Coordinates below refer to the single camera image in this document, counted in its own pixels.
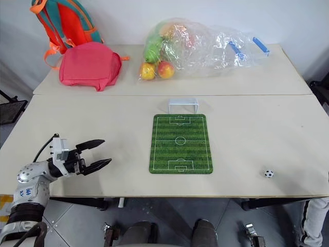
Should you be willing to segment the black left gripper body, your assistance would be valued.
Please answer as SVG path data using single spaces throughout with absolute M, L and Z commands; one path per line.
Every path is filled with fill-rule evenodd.
M 68 158 L 64 162 L 64 167 L 69 174 L 73 173 L 76 175 L 83 174 L 86 166 L 85 160 L 80 157 L 82 151 L 74 149 L 69 151 Z M 50 174 L 55 178 L 60 178 L 63 176 L 61 171 L 53 164 L 52 158 L 48 159 L 48 169 Z

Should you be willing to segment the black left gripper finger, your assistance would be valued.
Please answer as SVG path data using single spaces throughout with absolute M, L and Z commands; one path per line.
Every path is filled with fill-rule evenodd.
M 93 149 L 99 145 L 101 145 L 102 143 L 104 143 L 105 140 L 103 139 L 94 139 L 94 140 L 89 140 L 80 144 L 76 145 L 76 150 L 78 152 L 82 152 L 84 150 L 89 150 L 89 149 Z
M 83 174 L 89 175 L 91 173 L 94 173 L 94 172 L 102 169 L 106 165 L 108 165 L 111 161 L 112 161 L 112 159 L 108 158 L 108 159 L 99 160 L 94 163 L 91 163 L 89 166 L 86 166 L 85 168 L 83 168 Z

